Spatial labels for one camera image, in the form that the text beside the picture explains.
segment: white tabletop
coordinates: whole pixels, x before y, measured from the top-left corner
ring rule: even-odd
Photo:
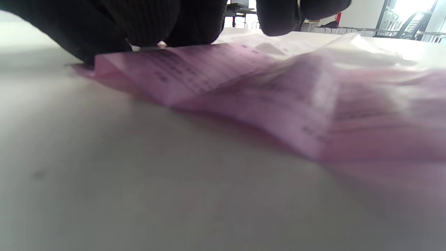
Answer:
[[[372,42],[446,66],[445,46]],[[391,179],[324,168],[243,127],[76,76],[76,62],[25,23],[0,25],[0,250],[446,247],[441,186],[408,178],[415,168],[380,170]]]

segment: pink receipt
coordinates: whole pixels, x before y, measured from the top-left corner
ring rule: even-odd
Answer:
[[[446,72],[341,70],[240,44],[98,55],[87,75],[176,109],[233,118],[319,161],[446,160]]]

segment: metal chair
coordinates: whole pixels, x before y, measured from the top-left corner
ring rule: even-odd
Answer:
[[[415,39],[420,26],[428,21],[428,18],[432,15],[432,12],[415,12],[410,18],[401,26],[399,31],[395,31],[394,36],[379,35],[380,30],[377,30],[377,35],[374,38],[399,38],[399,39]]]

